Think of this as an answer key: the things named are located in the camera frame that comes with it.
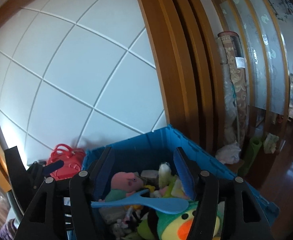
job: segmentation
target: purple fabric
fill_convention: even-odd
[[[11,219],[2,226],[0,237],[2,240],[13,240],[15,233],[16,227],[14,226],[14,219]]]

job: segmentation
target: blue plastic crate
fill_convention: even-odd
[[[182,147],[187,157],[190,160],[196,161],[202,170],[207,170],[218,178],[233,179],[236,177],[236,174],[231,172],[225,165],[171,125],[108,146],[116,151],[116,159],[111,171],[111,177],[112,174],[119,171],[138,171],[140,173],[143,170],[158,170],[159,164],[162,162],[169,162],[172,172],[176,173],[173,164],[173,151],[176,147]],[[101,156],[104,149],[105,147],[88,150],[82,169],[88,169],[90,164]],[[249,187],[264,211],[269,224],[272,225],[279,215],[279,208],[274,203],[263,198],[251,185]],[[110,182],[106,185],[104,196],[109,190]]]

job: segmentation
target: bag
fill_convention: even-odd
[[[217,150],[215,158],[222,164],[234,164],[240,160],[240,147],[237,142],[225,145],[221,149]]]
[[[73,149],[69,145],[58,144],[51,153],[51,157],[48,159],[47,165],[58,160],[62,160],[64,165],[62,168],[52,172],[50,175],[55,180],[72,178],[81,170],[84,157],[85,152],[83,149]]]

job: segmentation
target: blue plastic spoon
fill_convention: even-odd
[[[111,202],[98,202],[92,201],[91,207],[119,207],[127,205],[143,205],[158,210],[165,214],[179,214],[186,210],[189,202],[182,198],[149,198],[141,197],[142,194],[147,193],[149,190],[145,189],[134,193],[133,195],[116,201]]]

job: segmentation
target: orange beak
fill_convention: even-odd
[[[188,234],[191,229],[193,219],[188,220],[187,222],[184,222],[178,229],[178,237],[180,240],[187,240]]]

